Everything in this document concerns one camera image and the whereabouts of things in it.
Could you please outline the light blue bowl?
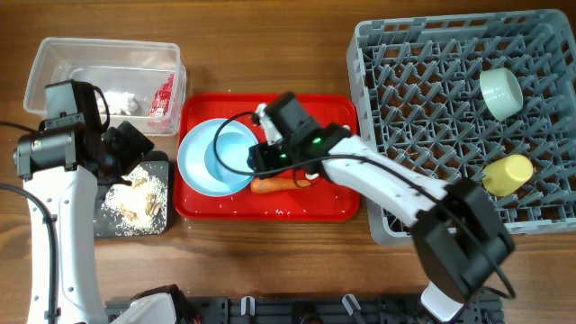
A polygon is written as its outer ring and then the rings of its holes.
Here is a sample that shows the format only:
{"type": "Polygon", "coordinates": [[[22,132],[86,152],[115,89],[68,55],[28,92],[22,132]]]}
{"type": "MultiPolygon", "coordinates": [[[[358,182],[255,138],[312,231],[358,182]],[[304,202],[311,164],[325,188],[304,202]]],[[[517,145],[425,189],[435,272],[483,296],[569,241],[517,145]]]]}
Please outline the light blue bowl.
{"type": "Polygon", "coordinates": [[[216,157],[228,167],[241,172],[251,173],[248,165],[249,149],[257,144],[251,131],[221,132],[217,143],[209,143],[205,152],[204,163],[208,173],[219,183],[226,185],[230,191],[240,190],[252,180],[252,175],[241,175],[228,170],[216,157]]]}

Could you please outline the red sauce packet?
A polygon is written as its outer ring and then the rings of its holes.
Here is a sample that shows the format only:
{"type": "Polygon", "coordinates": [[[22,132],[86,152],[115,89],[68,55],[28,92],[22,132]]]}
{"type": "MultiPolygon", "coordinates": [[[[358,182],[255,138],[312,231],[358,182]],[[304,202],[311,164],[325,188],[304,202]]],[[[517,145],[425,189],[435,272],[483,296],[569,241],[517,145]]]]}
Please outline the red sauce packet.
{"type": "Polygon", "coordinates": [[[171,104],[175,75],[171,74],[167,81],[156,91],[148,113],[148,126],[154,131],[169,133],[172,130],[171,104]]]}

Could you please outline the mint green bowl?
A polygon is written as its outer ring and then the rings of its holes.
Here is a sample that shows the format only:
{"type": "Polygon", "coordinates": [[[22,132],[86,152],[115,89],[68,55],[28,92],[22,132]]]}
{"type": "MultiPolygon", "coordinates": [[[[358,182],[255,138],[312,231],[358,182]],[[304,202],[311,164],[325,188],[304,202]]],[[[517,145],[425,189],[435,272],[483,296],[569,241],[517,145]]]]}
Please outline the mint green bowl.
{"type": "Polygon", "coordinates": [[[482,71],[479,82],[483,101],[497,121],[502,122],[523,108],[522,89],[509,69],[500,67],[482,71]]]}

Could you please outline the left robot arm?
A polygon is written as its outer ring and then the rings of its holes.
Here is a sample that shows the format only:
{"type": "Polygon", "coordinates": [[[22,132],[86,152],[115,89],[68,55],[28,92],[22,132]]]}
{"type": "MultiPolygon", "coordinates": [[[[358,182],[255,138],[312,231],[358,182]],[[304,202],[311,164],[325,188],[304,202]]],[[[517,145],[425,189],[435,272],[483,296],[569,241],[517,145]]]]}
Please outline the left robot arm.
{"type": "Polygon", "coordinates": [[[13,153],[31,219],[30,323],[110,323],[95,264],[95,201],[154,148],[99,112],[103,92],[73,79],[47,85],[48,116],[13,153]]]}

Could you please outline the yellow plastic cup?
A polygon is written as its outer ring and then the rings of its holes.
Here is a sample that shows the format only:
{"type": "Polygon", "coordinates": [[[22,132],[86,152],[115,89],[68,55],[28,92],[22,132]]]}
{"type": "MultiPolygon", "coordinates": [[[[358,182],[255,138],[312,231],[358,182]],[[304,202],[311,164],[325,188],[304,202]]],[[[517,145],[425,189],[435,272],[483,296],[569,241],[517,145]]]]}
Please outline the yellow plastic cup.
{"type": "Polygon", "coordinates": [[[484,188],[493,195],[507,196],[513,194],[533,175],[531,161],[522,155],[510,155],[494,161],[483,170],[484,188]]]}

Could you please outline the light blue plate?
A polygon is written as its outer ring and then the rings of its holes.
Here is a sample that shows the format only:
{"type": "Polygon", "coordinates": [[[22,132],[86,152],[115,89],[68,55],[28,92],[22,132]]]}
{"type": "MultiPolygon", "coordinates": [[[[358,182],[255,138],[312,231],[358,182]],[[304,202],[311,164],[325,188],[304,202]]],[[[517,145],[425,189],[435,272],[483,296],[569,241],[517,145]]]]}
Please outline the light blue plate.
{"type": "MultiPolygon", "coordinates": [[[[224,122],[225,119],[217,118],[201,122],[193,127],[184,136],[177,154],[178,169],[184,182],[197,193],[210,197],[232,195],[244,188],[230,191],[226,185],[219,183],[208,173],[204,163],[206,149],[209,143],[213,141],[216,130],[224,122]]],[[[248,132],[251,130],[238,121],[231,121],[221,132],[234,131],[248,132]]]]}

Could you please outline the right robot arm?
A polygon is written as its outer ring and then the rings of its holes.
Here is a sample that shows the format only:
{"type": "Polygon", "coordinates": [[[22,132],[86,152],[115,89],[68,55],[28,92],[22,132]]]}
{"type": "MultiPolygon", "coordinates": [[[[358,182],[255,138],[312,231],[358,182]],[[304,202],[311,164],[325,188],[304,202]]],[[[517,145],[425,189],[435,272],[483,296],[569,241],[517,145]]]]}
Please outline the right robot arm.
{"type": "Polygon", "coordinates": [[[435,179],[369,148],[349,128],[322,126],[292,92],[260,104],[250,114],[265,141],[249,151],[255,176],[268,178],[290,169],[319,175],[378,203],[409,230],[429,283],[420,296],[425,312],[450,322],[491,275],[516,294],[500,266],[515,249],[483,189],[473,180],[435,179]]]}

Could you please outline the white napkin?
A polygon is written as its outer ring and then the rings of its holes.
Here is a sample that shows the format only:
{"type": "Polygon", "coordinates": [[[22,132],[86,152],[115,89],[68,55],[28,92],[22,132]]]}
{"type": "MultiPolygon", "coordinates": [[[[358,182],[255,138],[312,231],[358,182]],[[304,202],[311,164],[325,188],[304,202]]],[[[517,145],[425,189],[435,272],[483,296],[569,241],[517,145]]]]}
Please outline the white napkin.
{"type": "Polygon", "coordinates": [[[104,101],[107,102],[110,115],[132,115],[139,108],[135,100],[135,95],[129,92],[108,91],[103,94],[104,98],[97,99],[97,106],[100,114],[105,114],[104,101]]]}

